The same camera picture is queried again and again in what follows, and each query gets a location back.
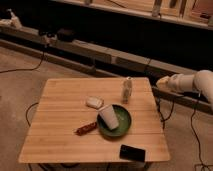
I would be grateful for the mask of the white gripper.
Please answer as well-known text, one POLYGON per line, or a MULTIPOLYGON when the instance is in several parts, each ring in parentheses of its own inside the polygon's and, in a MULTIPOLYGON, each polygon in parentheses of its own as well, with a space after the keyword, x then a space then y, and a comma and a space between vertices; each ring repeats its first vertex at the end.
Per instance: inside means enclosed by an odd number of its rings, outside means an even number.
POLYGON ((157 87, 166 86, 168 83, 168 87, 174 92, 181 92, 180 80, 182 78, 182 74, 174 74, 170 78, 169 76, 165 76, 160 78, 156 82, 157 87))

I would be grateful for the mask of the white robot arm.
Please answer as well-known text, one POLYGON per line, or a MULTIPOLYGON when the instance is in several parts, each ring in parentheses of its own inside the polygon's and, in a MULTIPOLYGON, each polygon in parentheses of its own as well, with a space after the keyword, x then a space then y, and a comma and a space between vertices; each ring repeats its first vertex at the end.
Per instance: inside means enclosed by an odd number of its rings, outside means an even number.
POLYGON ((200 93, 208 100, 213 110, 213 72, 210 70, 165 76, 157 81, 156 86, 164 91, 200 93))

